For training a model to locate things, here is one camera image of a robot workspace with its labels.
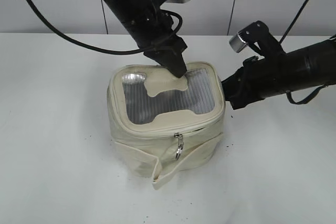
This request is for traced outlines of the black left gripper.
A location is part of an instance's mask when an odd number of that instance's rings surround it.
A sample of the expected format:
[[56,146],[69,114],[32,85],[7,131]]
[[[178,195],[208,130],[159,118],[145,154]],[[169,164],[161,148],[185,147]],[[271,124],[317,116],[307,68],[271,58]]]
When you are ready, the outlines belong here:
[[159,10],[152,18],[145,16],[138,21],[131,21],[128,33],[139,48],[130,50],[128,54],[142,52],[146,57],[166,68],[172,75],[181,78],[186,73],[182,54],[163,49],[172,47],[175,42],[182,40],[177,35],[182,25],[183,18],[180,14],[164,9]]

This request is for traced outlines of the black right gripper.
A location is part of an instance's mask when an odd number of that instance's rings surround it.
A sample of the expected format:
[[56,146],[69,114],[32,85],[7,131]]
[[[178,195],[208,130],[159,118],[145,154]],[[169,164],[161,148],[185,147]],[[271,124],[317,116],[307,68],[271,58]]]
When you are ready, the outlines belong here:
[[277,66],[266,59],[252,56],[243,61],[243,66],[222,81],[225,100],[234,110],[265,98],[288,91]]

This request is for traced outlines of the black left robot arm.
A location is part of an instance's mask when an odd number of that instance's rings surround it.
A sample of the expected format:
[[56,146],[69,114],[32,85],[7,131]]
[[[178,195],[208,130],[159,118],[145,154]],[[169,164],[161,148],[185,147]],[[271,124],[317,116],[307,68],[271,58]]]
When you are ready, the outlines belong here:
[[182,57],[187,48],[172,29],[172,13],[161,10],[164,2],[190,0],[104,0],[144,55],[164,66],[175,77],[182,77],[186,65]]

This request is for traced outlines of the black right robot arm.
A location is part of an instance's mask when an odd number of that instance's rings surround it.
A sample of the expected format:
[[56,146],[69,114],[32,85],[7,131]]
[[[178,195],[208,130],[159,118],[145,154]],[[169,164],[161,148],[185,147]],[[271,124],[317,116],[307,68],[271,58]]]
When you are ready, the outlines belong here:
[[255,49],[263,59],[246,59],[222,82],[225,100],[234,110],[269,97],[315,88],[299,102],[306,104],[319,90],[335,84],[335,38],[292,52],[285,52],[271,34],[247,34],[242,39],[250,46],[257,43]]

